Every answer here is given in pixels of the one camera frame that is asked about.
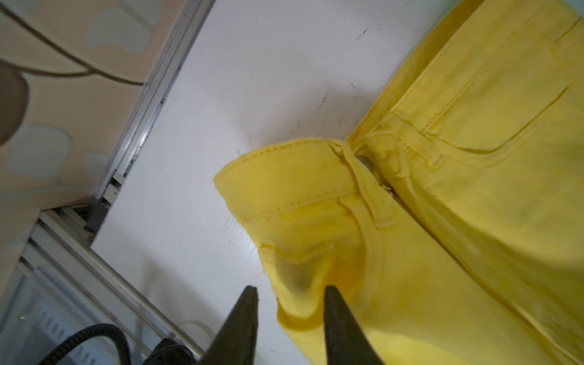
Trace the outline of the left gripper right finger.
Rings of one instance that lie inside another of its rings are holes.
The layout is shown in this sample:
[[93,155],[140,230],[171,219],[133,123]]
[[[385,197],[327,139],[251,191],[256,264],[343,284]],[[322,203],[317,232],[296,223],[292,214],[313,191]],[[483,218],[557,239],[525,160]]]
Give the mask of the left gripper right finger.
[[339,289],[332,285],[325,288],[324,333],[327,364],[383,365]]

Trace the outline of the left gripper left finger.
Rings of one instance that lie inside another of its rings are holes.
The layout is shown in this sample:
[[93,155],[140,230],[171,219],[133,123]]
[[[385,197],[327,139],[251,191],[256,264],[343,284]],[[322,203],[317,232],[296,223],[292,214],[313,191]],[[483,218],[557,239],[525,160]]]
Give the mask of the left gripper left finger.
[[254,364],[259,296],[246,286],[199,364]]

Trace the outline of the yellow trousers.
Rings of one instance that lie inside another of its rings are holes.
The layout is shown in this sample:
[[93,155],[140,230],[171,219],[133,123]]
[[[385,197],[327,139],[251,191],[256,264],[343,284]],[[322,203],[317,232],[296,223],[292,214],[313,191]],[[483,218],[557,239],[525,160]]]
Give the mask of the yellow trousers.
[[563,1],[459,3],[348,139],[260,148],[214,185],[310,363],[328,285],[387,364],[583,362],[583,19]]

